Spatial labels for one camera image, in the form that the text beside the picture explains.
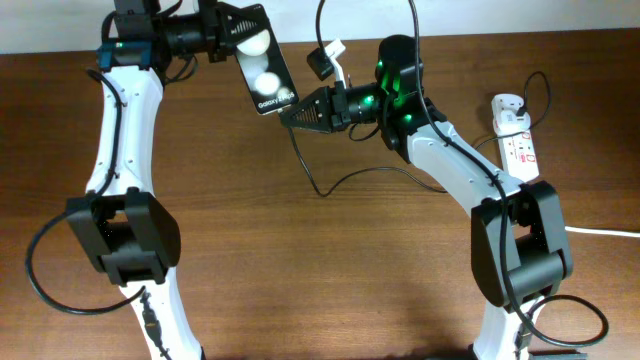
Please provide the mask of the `black Galaxy flip phone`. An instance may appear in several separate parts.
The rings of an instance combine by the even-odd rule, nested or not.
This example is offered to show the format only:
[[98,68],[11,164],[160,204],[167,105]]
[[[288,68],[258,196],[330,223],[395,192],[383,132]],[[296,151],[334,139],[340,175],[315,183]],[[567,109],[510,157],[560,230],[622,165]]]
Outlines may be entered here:
[[264,7],[246,7],[266,22],[263,30],[236,46],[236,59],[258,114],[277,112],[299,100]]

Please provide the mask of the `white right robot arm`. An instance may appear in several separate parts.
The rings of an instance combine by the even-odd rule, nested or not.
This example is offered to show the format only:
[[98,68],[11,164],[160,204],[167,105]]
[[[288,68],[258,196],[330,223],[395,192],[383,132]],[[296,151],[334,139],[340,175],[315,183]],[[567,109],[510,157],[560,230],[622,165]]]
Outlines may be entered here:
[[464,140],[424,96],[417,42],[406,35],[385,38],[375,80],[346,85],[335,40],[307,57],[323,87],[281,116],[290,130],[334,133],[375,122],[386,146],[433,177],[471,220],[471,267],[487,303],[473,359],[533,359],[533,339],[562,346],[535,326],[541,309],[560,300],[559,286],[574,267],[555,189],[527,184],[493,165]]

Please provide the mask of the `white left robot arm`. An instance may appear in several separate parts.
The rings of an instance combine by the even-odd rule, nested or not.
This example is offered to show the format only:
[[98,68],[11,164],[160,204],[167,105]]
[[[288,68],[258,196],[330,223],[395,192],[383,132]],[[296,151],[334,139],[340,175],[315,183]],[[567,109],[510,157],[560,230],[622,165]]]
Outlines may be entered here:
[[94,269],[124,295],[154,359],[202,359],[177,283],[179,225],[155,197],[155,120],[174,58],[210,62],[264,56],[281,71],[280,49],[264,7],[201,1],[192,14],[156,1],[118,1],[101,30],[97,71],[104,108],[98,156],[83,196],[65,217]]

